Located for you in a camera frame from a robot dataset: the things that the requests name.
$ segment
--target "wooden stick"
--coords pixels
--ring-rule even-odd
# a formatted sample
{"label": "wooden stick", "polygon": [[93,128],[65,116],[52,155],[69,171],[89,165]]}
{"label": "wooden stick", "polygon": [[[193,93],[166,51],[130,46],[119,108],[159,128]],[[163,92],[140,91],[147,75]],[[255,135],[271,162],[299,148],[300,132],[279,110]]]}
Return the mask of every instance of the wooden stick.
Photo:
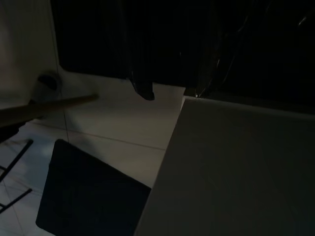
{"label": "wooden stick", "polygon": [[0,110],[0,128],[44,116],[50,112],[92,102],[98,99],[98,95],[75,97],[59,101],[29,104]]}

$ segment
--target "black mat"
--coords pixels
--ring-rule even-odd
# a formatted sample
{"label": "black mat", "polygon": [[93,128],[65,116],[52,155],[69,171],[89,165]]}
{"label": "black mat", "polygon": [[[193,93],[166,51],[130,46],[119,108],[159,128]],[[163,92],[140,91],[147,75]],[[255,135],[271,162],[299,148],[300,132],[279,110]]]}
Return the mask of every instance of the black mat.
{"label": "black mat", "polygon": [[57,140],[36,224],[56,236],[132,236],[149,193],[149,187]]}

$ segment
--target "white tile floor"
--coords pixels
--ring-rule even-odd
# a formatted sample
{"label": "white tile floor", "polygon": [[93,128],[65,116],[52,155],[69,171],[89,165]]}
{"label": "white tile floor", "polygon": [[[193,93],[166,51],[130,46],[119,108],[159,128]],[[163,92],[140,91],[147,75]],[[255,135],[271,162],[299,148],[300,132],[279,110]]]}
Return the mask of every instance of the white tile floor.
{"label": "white tile floor", "polygon": [[26,104],[36,77],[53,70],[61,98],[97,92],[97,102],[34,120],[0,144],[8,165],[26,139],[34,144],[0,184],[0,203],[28,187],[33,192],[0,215],[0,236],[48,236],[35,225],[54,142],[70,143],[152,187],[180,112],[183,88],[154,85],[155,101],[137,95],[129,81],[75,74],[58,66],[49,0],[0,1],[0,109]]}

